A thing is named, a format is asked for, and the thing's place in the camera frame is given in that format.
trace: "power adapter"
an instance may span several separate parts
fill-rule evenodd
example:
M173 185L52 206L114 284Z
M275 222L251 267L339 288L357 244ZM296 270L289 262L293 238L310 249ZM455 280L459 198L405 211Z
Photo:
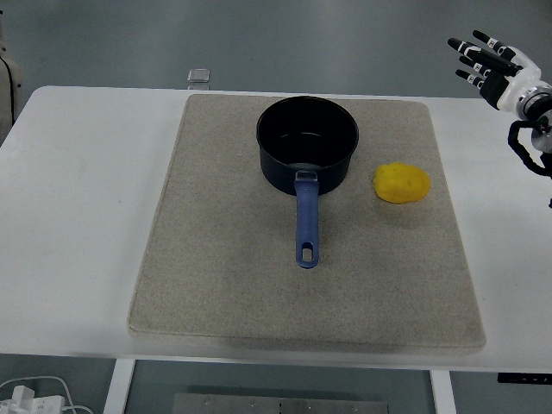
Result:
M0 407L0 414L61 414L66 399L60 395L35 398L26 386L16 386L10 401Z

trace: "white table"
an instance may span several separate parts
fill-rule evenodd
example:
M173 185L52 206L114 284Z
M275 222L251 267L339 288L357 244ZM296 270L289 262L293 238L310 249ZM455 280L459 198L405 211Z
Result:
M482 99L391 97L430 108L486 331L481 352L255 351L131 337L129 304L191 93L46 87L31 97L0 148L0 352L552 371L552 182L507 146L514 115Z

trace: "yellow potato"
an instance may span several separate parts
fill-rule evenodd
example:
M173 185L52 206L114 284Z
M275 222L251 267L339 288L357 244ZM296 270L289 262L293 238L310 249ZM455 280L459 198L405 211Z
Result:
M394 204L419 201L430 191L430 176L417 166L402 162L379 166L373 177L378 197Z

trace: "black saucepan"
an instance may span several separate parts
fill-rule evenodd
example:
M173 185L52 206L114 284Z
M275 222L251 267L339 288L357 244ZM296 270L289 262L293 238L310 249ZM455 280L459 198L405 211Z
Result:
M353 117L320 97L289 97L271 105L257 122L260 167L278 190L297 196L296 260L318 263L318 196L347 175L359 140Z

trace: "saucepan handle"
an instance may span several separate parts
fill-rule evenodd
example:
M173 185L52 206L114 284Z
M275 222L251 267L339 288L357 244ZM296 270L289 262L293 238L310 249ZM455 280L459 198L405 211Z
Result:
M297 195L296 261L306 269L318 264L318 180L313 171L298 171L295 176Z

